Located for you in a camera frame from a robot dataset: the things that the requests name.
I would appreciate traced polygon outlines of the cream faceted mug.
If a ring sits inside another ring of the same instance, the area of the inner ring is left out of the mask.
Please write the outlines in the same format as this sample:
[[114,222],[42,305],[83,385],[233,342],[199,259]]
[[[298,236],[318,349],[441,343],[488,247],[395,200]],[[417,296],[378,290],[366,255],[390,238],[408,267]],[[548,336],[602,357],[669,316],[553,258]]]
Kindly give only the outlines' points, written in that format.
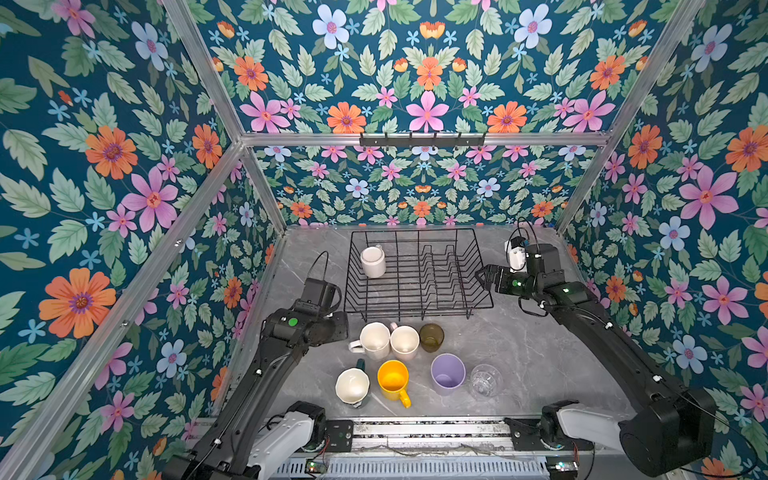
[[379,322],[366,325],[361,330],[359,339],[349,343],[348,350],[354,354],[365,355],[371,360],[384,360],[390,354],[389,327]]

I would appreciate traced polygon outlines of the dark green mug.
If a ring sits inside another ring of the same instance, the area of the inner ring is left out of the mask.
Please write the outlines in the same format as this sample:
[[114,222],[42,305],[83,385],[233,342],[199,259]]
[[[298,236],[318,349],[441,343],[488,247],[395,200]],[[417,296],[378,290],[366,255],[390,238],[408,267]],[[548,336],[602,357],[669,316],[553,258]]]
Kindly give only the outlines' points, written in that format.
[[353,368],[344,370],[335,383],[336,397],[351,408],[360,408],[370,391],[370,379],[365,371],[365,360],[358,359]]

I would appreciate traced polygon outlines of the white mug red inside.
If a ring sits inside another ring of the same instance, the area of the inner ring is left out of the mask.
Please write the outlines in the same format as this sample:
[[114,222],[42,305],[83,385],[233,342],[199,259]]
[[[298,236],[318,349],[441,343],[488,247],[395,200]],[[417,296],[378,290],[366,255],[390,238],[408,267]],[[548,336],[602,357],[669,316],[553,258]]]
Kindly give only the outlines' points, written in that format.
[[386,254],[381,245],[364,248],[360,254],[360,260],[368,279],[378,279],[386,274]]

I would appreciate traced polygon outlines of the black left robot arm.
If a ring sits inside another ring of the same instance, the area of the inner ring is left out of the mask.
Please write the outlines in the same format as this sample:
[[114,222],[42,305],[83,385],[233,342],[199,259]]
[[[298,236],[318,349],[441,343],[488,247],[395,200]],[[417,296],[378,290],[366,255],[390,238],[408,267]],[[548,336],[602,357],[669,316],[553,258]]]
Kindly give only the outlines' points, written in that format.
[[248,371],[212,426],[189,452],[166,464],[164,479],[268,479],[295,452],[326,438],[325,409],[297,401],[270,427],[268,413],[285,381],[313,347],[348,338],[340,288],[309,278],[288,309],[263,322]]

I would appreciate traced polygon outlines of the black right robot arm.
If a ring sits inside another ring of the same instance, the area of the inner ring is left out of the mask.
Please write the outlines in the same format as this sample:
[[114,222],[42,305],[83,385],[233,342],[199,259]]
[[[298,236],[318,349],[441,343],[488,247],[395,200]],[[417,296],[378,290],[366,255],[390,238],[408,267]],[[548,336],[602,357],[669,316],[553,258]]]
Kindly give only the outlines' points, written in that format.
[[569,440],[603,445],[625,454],[634,467],[658,477],[707,457],[714,440],[715,401],[690,389],[658,364],[615,324],[582,282],[569,282],[551,244],[530,246],[525,268],[485,265],[475,277],[483,289],[535,302],[578,338],[609,372],[630,401],[632,417],[562,400],[543,407],[541,441],[556,447]]

